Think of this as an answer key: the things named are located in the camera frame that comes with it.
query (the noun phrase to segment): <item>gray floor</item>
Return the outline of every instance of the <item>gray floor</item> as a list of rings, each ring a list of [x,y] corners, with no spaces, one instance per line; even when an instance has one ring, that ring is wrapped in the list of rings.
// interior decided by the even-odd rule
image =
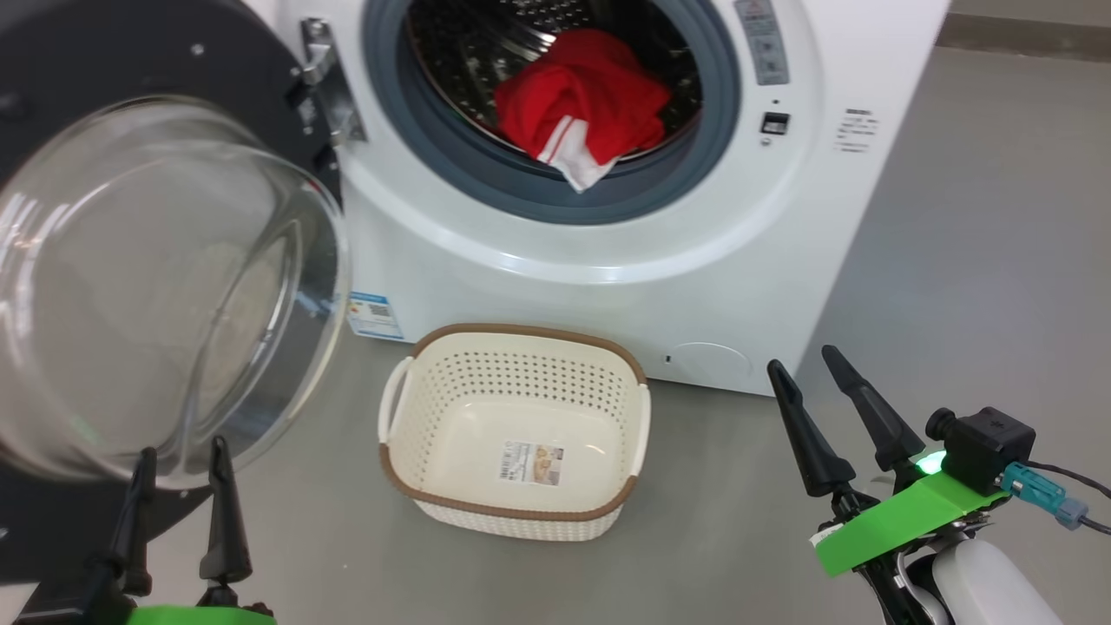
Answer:
[[[863,429],[817,357],[840,345],[921,429],[948,405],[1010,412],[1035,457],[1111,481],[1111,65],[939,51],[799,380],[862,481]],[[282,623],[880,623],[852,576],[827,579],[771,401],[653,386],[642,481],[587,544],[440,525],[378,468],[374,414],[408,349],[344,333],[302,420],[240,478],[256,575]],[[1094,494],[1092,516],[1111,523]],[[1111,540],[1011,503],[984,536],[1070,624],[1107,623]],[[196,601],[207,508],[157,541],[157,602]]]

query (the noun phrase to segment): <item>red cloth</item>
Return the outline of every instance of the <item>red cloth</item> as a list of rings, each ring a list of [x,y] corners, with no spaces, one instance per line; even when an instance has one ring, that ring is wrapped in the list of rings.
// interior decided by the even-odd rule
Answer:
[[[548,52],[494,91],[501,130],[532,158],[563,115],[585,120],[587,148],[607,163],[663,139],[655,115],[671,98],[617,37],[594,29],[561,33]]]

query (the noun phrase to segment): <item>green bracket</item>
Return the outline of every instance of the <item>green bracket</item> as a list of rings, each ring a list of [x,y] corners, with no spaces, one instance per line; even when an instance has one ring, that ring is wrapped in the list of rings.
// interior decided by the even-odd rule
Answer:
[[[272,616],[238,607],[156,605],[131,613],[128,625],[276,625]]]
[[[944,473],[928,475],[869,508],[818,543],[818,560],[830,577],[929,534],[1005,497],[984,497]]]

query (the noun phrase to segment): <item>door hinge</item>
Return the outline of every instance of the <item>door hinge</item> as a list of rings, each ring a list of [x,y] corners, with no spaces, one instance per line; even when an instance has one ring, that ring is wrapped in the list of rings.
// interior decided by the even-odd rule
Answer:
[[[339,145],[349,140],[366,141],[367,131],[351,97],[351,87],[343,73],[328,20],[301,20],[301,39],[308,61],[302,69],[304,83],[317,94],[323,107],[324,119],[331,127],[331,141]]]

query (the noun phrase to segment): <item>gray rubber seal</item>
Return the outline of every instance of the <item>gray rubber seal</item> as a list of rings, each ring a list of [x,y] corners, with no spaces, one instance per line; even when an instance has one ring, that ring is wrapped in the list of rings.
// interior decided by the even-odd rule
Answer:
[[[472,198],[506,212],[568,224],[613,223],[668,205],[717,164],[740,112],[733,43],[707,0],[655,0],[690,44],[702,80],[698,127],[640,159],[618,163],[584,193],[556,169],[512,152],[461,122],[423,77],[406,36],[408,2],[368,2],[363,41],[386,114],[418,157]]]

